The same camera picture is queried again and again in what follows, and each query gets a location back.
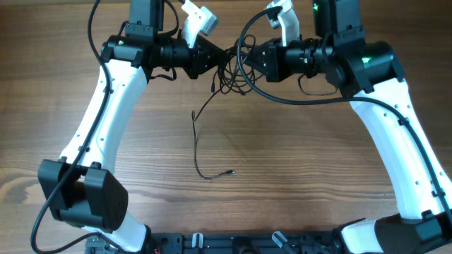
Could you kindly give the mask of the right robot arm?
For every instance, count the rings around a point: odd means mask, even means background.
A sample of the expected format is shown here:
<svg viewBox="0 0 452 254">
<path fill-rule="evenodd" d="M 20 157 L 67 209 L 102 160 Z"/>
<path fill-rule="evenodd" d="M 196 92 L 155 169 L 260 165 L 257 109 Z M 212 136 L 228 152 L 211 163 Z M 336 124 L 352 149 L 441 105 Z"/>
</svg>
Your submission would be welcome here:
<svg viewBox="0 0 452 254">
<path fill-rule="evenodd" d="M 426 253 L 451 242 L 451 180 L 413 109 L 405 73 L 386 42 L 367 43 L 359 2 L 314 1 L 316 37 L 303 39 L 291 1 L 263 15 L 280 38 L 240 56 L 270 82 L 324 74 L 369 131 L 390 177 L 398 213 L 341 226 L 344 253 Z"/>
</svg>

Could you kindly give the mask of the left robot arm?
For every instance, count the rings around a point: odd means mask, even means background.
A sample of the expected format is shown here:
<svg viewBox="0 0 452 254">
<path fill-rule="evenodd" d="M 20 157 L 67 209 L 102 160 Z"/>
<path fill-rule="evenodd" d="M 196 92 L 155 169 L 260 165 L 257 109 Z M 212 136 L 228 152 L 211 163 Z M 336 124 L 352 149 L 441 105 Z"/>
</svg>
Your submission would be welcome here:
<svg viewBox="0 0 452 254">
<path fill-rule="evenodd" d="M 44 160 L 38 179 L 43 212 L 86 230 L 116 253 L 156 253 L 150 229 L 128 212 L 128 193 L 114 177 L 121 137 L 153 70 L 182 68 L 188 77 L 216 67 L 221 48 L 207 40 L 217 17 L 205 6 L 184 1 L 187 14 L 175 29 L 163 30 L 166 1 L 132 1 L 119 33 L 95 50 L 100 74 L 93 97 L 70 143 L 56 161 Z"/>
</svg>

